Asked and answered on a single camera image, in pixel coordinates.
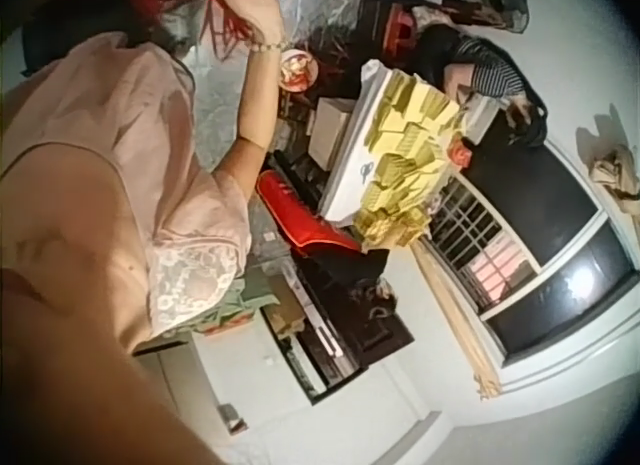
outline woman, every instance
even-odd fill
[[[393,315],[397,299],[382,273],[402,227],[394,228],[381,243],[362,246],[315,217],[275,170],[260,175],[256,190],[296,259],[313,261],[329,279],[327,286],[344,290],[369,320]]]
[[[2,408],[13,445],[42,454],[27,463],[219,463],[128,352],[214,306],[244,266],[285,37],[277,0],[226,2],[253,43],[212,174],[192,77],[151,43],[98,35],[3,97]]]
[[[541,145],[547,109],[518,66],[489,40],[456,28],[448,15],[428,7],[413,9],[420,38],[406,70],[464,103],[471,94],[507,101],[513,143]]]

